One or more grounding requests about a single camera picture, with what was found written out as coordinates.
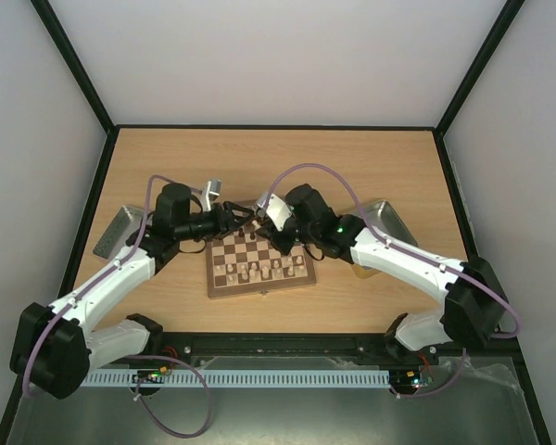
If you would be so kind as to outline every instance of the wooden chessboard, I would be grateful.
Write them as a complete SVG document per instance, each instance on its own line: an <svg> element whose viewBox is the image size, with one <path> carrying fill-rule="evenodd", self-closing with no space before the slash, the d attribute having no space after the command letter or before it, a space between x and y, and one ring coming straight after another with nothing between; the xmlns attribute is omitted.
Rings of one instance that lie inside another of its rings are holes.
<svg viewBox="0 0 556 445"><path fill-rule="evenodd" d="M316 283L313 260L302 246L294 246L290 255L284 256L266 239L256 236L254 230L254 226L248 224L241 234L234 232L208 243L206 268L209 298L258 292L265 294Z"/></svg>

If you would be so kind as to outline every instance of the gray wall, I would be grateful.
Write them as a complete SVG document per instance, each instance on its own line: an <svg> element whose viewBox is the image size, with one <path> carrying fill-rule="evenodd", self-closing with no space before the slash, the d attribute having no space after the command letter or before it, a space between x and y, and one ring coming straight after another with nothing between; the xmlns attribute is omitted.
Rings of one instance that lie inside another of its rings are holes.
<svg viewBox="0 0 556 445"><path fill-rule="evenodd" d="M435 125L504 0L53 0L113 121Z"/></svg>
<svg viewBox="0 0 556 445"><path fill-rule="evenodd" d="M556 443L556 0L525 3L446 140Z"/></svg>
<svg viewBox="0 0 556 445"><path fill-rule="evenodd" d="M25 0L0 0L0 418L20 312L57 296L105 139Z"/></svg>

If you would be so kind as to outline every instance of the tabletop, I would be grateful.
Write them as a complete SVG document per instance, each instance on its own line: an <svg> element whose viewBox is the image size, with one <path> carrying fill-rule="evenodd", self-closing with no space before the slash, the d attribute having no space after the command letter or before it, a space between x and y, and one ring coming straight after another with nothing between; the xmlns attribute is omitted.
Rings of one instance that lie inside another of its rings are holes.
<svg viewBox="0 0 556 445"><path fill-rule="evenodd" d="M258 198L276 176L302 162L339 172L363 203L389 200L421 248L465 258L430 132L121 129L76 286L106 264L92 253L96 242L121 206L144 206L152 174L197 188L220 178L219 200L245 201ZM318 170L292 173L276 193L304 183L318 189L336 212L353 208L344 187ZM163 185L155 183L153 203ZM379 333L403 312L435 307L424 293L385 273L359 279L349 264L331 259L316 262L315 270L315 286L209 299L205 255L180 254L100 326L140 312L175 332Z"/></svg>

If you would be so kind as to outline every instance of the black frame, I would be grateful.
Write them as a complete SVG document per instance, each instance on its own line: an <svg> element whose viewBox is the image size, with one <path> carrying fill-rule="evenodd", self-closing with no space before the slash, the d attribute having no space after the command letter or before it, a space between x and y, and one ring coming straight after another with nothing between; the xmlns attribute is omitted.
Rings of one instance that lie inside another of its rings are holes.
<svg viewBox="0 0 556 445"><path fill-rule="evenodd" d="M93 223L96 207L107 177L107 170L116 141L122 128L201 128L201 129L259 129L259 130L347 130L347 131L424 131L432 133L441 167L449 189L449 195L461 232L461 239L468 256L477 255L472 228L463 205L457 180L451 168L449 154L445 147L444 136L453 123L461 106L474 88L478 78L484 71L487 62L500 44L502 37L509 29L512 21L519 12L524 0L507 0L500 11L494 25L488 33L475 59L466 72L461 84L451 99L447 110L436 128L433 127L369 127L369 126L306 126L306 125L116 125L109 117L86 70L82 66L68 36L62 28L54 9L48 0L30 0L37 14L50 33L54 44L67 63L72 75L76 79L89 105L107 134L91 191L82 214L81 224L74 240L69 263L64 274L59 296L68 294L74 286L78 273L84 247ZM217 355L235 354L270 354L285 355L296 354L309 356L337 356L349 357L361 364L378 364L390 370L409 369L418 363L399 364L386 355L383 350L382 334L218 334L218 333L166 333L165 344L174 346L181 357L189 360L191 357L208 357ZM461 355L461 348L454 344L441 345L439 353L445 355ZM486 357L511 357L517 371L519 382L524 390L525 400L533 421L537 439L540 444L548 445L550 435L546 428L543 416L537 404L537 397L533 389L524 357L516 339L491 341L485 351L473 354ZM8 400L5 413L0 424L0 445L6 444L10 428L19 406L21 397L21 378L15 383Z"/></svg>

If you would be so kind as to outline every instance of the perforated metal strip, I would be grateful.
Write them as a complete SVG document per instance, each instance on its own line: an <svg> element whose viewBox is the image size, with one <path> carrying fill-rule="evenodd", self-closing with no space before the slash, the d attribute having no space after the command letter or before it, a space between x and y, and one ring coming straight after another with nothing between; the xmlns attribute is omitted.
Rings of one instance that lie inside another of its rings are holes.
<svg viewBox="0 0 556 445"><path fill-rule="evenodd" d="M137 370L100 369L89 374L83 387L128 387L137 380ZM388 371L208 371L201 374L211 388L389 388ZM176 370L167 377L146 382L150 387L198 388L189 371Z"/></svg>

